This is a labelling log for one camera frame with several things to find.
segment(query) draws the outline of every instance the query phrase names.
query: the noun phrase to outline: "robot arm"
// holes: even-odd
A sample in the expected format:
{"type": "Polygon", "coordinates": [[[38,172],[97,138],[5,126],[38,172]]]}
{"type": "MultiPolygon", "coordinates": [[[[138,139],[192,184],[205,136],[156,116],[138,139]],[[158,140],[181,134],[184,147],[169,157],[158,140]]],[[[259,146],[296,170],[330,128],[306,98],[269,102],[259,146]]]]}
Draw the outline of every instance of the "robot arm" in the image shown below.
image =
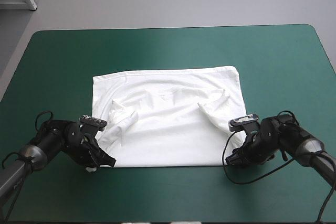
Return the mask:
{"type": "Polygon", "coordinates": [[[335,171],[331,162],[336,164],[336,159],[324,150],[320,140],[299,126],[292,112],[283,112],[288,114],[280,112],[277,116],[263,119],[261,124],[255,114],[229,121],[230,131],[244,131],[246,139],[225,159],[227,165],[247,167],[263,164],[280,150],[285,161],[288,153],[300,165],[314,168],[332,186],[335,171]]]}
{"type": "Polygon", "coordinates": [[[77,164],[97,168],[100,165],[114,166],[116,160],[104,152],[95,139],[103,131],[106,121],[91,116],[81,116],[79,122],[53,120],[50,111],[40,113],[35,122],[36,136],[17,154],[18,159],[7,168],[2,163],[0,172],[0,210],[13,192],[19,188],[26,176],[42,170],[59,152],[67,153],[77,164]],[[37,119],[50,113],[50,119],[37,129],[37,119]]]}

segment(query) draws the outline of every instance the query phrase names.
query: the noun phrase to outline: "gray floor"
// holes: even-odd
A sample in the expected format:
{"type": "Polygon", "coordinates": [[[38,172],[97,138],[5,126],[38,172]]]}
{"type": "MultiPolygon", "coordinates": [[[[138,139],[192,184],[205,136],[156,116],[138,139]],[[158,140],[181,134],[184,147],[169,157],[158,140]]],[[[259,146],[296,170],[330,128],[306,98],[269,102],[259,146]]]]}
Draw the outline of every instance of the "gray floor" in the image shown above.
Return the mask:
{"type": "Polygon", "coordinates": [[[336,0],[35,1],[35,12],[0,11],[0,98],[39,30],[310,24],[336,69],[336,0]]]}

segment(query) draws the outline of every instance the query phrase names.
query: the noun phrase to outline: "wrinkled fabric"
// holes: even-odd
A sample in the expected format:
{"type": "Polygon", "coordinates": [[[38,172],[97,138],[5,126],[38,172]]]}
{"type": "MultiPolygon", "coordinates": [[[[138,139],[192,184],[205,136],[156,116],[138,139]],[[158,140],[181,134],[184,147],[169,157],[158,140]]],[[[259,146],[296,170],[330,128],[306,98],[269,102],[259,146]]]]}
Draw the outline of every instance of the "wrinkled fabric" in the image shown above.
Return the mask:
{"type": "MultiPolygon", "coordinates": [[[[246,115],[232,66],[125,71],[93,78],[96,138],[115,167],[221,165],[228,121],[246,115]]],[[[226,155],[244,141],[232,137],[226,155]]]]}

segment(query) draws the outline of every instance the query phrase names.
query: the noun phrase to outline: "folded shirt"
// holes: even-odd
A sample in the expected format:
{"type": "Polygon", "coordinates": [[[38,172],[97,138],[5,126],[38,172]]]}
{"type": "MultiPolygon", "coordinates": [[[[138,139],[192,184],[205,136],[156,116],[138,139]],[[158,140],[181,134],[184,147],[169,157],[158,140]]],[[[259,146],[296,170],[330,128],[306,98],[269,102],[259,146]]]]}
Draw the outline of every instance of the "folded shirt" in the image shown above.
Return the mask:
{"type": "MultiPolygon", "coordinates": [[[[93,78],[96,138],[115,167],[221,165],[228,121],[246,114],[232,66],[125,71],[93,78]]],[[[235,134],[226,151],[240,147],[235,134]]]]}

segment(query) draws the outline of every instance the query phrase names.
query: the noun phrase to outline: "green table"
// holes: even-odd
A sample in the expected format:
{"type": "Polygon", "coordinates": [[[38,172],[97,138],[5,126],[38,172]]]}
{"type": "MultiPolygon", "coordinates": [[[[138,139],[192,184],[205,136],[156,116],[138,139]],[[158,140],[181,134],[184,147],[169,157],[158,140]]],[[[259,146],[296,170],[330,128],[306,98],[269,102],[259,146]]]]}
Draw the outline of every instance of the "green table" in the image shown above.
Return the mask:
{"type": "MultiPolygon", "coordinates": [[[[91,114],[92,77],[144,69],[232,65],[248,113],[283,109],[336,154],[336,78],[309,25],[35,33],[0,103],[0,156],[35,135],[37,113],[57,119],[91,114]]],[[[232,171],[247,180],[282,164],[232,171]]],[[[329,185],[292,164],[255,184],[230,183],[221,167],[102,168],[88,174],[61,153],[31,175],[11,220],[315,221],[329,185]]],[[[336,197],[324,220],[336,220],[336,197]]]]}

